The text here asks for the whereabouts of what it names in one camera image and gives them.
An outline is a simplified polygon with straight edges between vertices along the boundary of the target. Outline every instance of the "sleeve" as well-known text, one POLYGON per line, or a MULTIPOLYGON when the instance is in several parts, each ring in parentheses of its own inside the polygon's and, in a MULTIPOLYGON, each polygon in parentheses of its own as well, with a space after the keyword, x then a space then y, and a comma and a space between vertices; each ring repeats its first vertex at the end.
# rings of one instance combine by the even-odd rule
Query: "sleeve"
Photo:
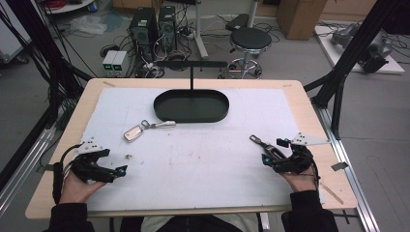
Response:
POLYGON ((316 190, 290 194, 292 211, 282 214, 281 220, 286 232, 335 232, 338 231, 332 212, 324 210, 316 190))
POLYGON ((93 224, 87 221, 85 203, 67 203, 51 209, 51 219, 44 232, 94 232, 93 224))

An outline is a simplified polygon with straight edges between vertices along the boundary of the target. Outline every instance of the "person's right hand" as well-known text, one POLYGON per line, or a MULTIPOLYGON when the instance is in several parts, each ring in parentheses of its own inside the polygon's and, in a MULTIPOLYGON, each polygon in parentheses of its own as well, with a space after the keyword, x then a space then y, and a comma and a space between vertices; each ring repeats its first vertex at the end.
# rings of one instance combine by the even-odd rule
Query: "person's right hand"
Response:
POLYGON ((296 173, 280 173, 293 191, 316 190, 314 183, 313 168, 310 167, 300 174, 296 173))

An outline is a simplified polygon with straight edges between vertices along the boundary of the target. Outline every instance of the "gray concrete floor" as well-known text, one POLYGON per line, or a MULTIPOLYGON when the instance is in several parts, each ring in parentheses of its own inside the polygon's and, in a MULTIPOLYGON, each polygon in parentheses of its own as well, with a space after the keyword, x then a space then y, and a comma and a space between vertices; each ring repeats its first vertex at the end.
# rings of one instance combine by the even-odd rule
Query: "gray concrete floor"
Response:
MULTIPOLYGON (((105 16, 107 13, 108 9, 102 9, 94 15, 105 16)), ((88 14, 86 10, 79 10, 60 14, 56 19, 64 27, 63 24, 70 19, 88 14)), ((217 20, 217 17, 203 19, 203 28, 217 20)), ((256 22, 277 25, 274 18, 258 18, 256 22)), ((104 76, 100 49, 112 44, 117 36, 126 36, 129 24, 130 21, 124 17, 119 27, 102 36, 75 33, 69 35, 68 39, 94 73, 104 76)), ((223 30, 211 31, 222 28, 223 23, 215 23, 208 33, 229 33, 223 30)), ((288 41, 280 32, 274 34, 279 42, 274 43, 258 58, 263 67, 264 79, 297 79, 308 84, 331 70, 325 51, 316 38, 288 41)), ((231 46, 227 37, 203 37, 203 41, 209 52, 209 60, 229 62, 242 56, 240 52, 228 52, 231 46)), ((196 45, 193 43, 190 47, 190 59, 197 60, 199 55, 196 45)), ((409 55, 408 50, 402 49, 401 52, 409 55)), ((71 48, 69 55, 75 66, 91 74, 71 48)), ((392 56, 396 61, 410 62, 410 58, 395 51, 392 56)), ((350 73, 345 83, 340 117, 341 141, 381 231, 410 231, 410 156, 407 150, 410 149, 410 66, 401 66, 406 70, 401 75, 350 73)), ((195 71, 195 76, 199 78, 217 78, 219 74, 218 70, 212 69, 195 71)), ((189 78, 189 72, 166 71, 163 78, 189 78)), ((313 97, 316 92, 317 90, 313 90, 307 94, 313 97)), ((32 62, 1 67, 1 169, 47 108, 46 96, 47 85, 32 62)), ((51 154, 52 151, 47 153, 44 160, 51 154)), ((25 208, 41 177, 40 173, 34 171, 29 176, 5 215, 0 218, 0 231, 42 231, 47 228, 47 221, 30 220, 24 216, 25 208)), ((351 210, 347 214, 355 215, 356 212, 351 210)), ((93 218, 92 221, 96 231, 108 231, 107 218, 93 218)), ((120 219, 116 218, 115 221, 119 228, 120 219)), ((270 222, 272 231, 283 231, 279 213, 270 214, 270 222)), ((363 231, 356 218, 350 218, 347 223, 344 218, 338 217, 337 224, 340 231, 363 231)))

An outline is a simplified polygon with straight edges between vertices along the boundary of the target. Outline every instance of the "key fob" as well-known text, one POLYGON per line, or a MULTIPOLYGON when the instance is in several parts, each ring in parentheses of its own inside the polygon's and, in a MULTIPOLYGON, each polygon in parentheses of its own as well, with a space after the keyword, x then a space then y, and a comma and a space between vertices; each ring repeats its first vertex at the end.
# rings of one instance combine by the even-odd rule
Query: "key fob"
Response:
POLYGON ((144 132, 144 130, 142 129, 142 127, 138 125, 138 126, 135 126, 131 129, 127 130, 127 132, 124 133, 124 137, 127 139, 127 141, 133 142, 139 136, 141 136, 141 134, 143 132, 144 132))

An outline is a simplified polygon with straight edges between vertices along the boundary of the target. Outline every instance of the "keychain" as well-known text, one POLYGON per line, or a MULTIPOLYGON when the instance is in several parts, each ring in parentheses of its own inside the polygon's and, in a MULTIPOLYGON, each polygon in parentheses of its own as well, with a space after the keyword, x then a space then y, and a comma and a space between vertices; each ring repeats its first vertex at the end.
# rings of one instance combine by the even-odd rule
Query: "keychain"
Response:
POLYGON ((137 125, 124 133, 124 137, 127 139, 127 141, 133 142, 139 136, 141 136, 144 130, 175 128, 176 123, 175 121, 165 121, 158 124, 150 124, 147 120, 142 120, 141 125, 142 127, 137 125))

